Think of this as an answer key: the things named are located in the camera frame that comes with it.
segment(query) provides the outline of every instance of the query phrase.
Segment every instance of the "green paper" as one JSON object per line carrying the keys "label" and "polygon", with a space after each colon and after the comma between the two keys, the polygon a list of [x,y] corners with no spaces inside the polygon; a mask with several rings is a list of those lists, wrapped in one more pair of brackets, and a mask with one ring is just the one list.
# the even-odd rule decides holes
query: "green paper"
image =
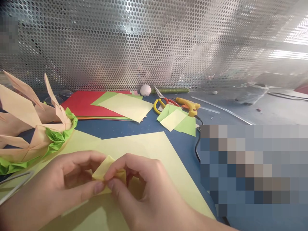
{"label": "green paper", "polygon": [[[77,118],[76,116],[70,111],[69,108],[65,110],[65,113],[67,117],[71,120],[72,122],[72,127],[69,130],[63,131],[62,134],[60,132],[54,132],[50,130],[49,128],[46,128],[46,135],[49,137],[53,143],[51,143],[48,146],[48,150],[43,156],[46,157],[49,154],[58,151],[62,145],[67,141],[67,139],[71,136],[74,128],[77,126]],[[0,157],[0,175],[7,175],[10,173],[18,172],[22,169],[25,169],[29,167],[36,159],[38,159],[41,156],[35,157],[32,160],[28,160],[25,162],[20,162],[20,163],[11,163],[2,157]]]}
{"label": "green paper", "polygon": [[26,162],[11,163],[2,157],[0,157],[0,175],[7,175],[14,172],[18,172],[29,167],[38,157],[28,160]]}
{"label": "green paper", "polygon": [[[109,99],[109,98],[111,98],[111,97],[113,97],[117,94],[118,94],[117,92],[107,91],[101,97],[99,97],[97,100],[95,100],[93,103],[91,103],[91,105],[101,107],[99,105],[101,102],[104,102],[105,100],[107,100],[107,99]],[[125,95],[131,96],[131,97],[134,97],[134,98],[137,98],[137,99],[140,99],[140,100],[142,100],[142,98],[143,98],[141,95],[129,95],[129,94],[125,94]]]}
{"label": "green paper", "polygon": [[[180,107],[170,105],[169,108],[169,115],[174,112],[175,110],[181,110]],[[187,117],[183,119],[176,127],[174,130],[178,132],[183,132],[188,135],[196,136],[196,118],[195,117],[190,117],[188,116],[188,112],[182,111]]]}
{"label": "green paper", "polygon": [[187,116],[179,123],[175,129],[178,132],[183,132],[188,135],[196,136],[196,118]]}
{"label": "green paper", "polygon": [[178,132],[183,132],[188,135],[196,136],[196,118],[188,116],[188,113],[183,111],[181,107],[177,107],[171,104],[167,104],[163,111],[158,116],[157,120],[160,122],[168,115],[170,115],[175,110],[180,110],[183,112],[187,117],[179,123],[174,130]]}
{"label": "green paper", "polygon": [[166,107],[161,111],[160,115],[157,117],[157,120],[160,122],[169,115],[170,104],[167,104]]}
{"label": "green paper", "polygon": [[51,143],[48,146],[47,152],[45,153],[43,158],[50,155],[51,153],[58,151],[62,147],[62,145],[67,141],[67,139],[71,136],[73,130],[77,126],[78,119],[68,107],[66,108],[65,113],[67,117],[71,120],[72,127],[69,130],[63,131],[62,133],[55,132],[50,130],[49,128],[46,128],[46,135],[51,141],[53,141],[53,143]]}

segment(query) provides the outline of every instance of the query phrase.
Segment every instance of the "red scissors handle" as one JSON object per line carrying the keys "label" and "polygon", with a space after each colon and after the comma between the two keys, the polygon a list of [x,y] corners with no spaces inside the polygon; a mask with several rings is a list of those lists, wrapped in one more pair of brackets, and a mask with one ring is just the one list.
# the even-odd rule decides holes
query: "red scissors handle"
{"label": "red scissors handle", "polygon": [[178,105],[176,102],[174,102],[172,99],[168,99],[169,102],[173,103],[175,106],[179,107],[180,105]]}
{"label": "red scissors handle", "polygon": [[169,104],[168,99],[165,97],[164,100],[166,101],[166,105]]}

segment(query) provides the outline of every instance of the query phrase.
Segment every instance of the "orange paper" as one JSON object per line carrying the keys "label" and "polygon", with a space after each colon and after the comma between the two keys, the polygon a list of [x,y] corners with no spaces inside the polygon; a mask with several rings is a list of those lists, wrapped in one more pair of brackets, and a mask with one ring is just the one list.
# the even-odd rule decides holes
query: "orange paper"
{"label": "orange paper", "polygon": [[[57,102],[46,74],[47,91],[55,108],[41,103],[29,85],[8,72],[5,72],[5,74],[12,86],[28,99],[0,84],[2,108],[8,112],[0,113],[0,148],[7,144],[20,148],[0,149],[0,157],[11,163],[24,162],[40,155],[40,149],[46,148],[52,142],[45,134],[46,127],[63,132],[72,127],[72,122],[66,116],[63,107]],[[61,123],[48,124],[53,121]],[[21,132],[31,128],[35,128],[35,131],[30,143],[23,138],[16,137]]]}

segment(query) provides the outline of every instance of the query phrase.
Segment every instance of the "scissor blade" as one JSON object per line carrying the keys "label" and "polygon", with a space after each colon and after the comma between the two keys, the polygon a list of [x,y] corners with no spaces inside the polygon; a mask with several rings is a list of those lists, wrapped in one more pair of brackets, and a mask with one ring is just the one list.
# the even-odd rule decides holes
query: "scissor blade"
{"label": "scissor blade", "polygon": [[159,98],[164,98],[163,94],[157,89],[157,87],[155,87],[155,85],[154,85],[154,88],[155,88],[155,91],[156,91],[158,97]]}

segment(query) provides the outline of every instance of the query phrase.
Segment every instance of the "yellow scissors handle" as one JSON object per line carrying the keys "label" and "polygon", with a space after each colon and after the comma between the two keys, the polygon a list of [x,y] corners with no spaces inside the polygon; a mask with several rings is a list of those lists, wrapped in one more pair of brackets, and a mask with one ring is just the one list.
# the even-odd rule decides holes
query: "yellow scissors handle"
{"label": "yellow scissors handle", "polygon": [[160,114],[160,111],[156,108],[156,104],[157,104],[158,101],[160,102],[162,108],[165,108],[166,105],[163,103],[163,101],[161,101],[160,98],[157,99],[157,100],[155,100],[154,105],[153,105],[154,111],[155,111],[157,114]]}

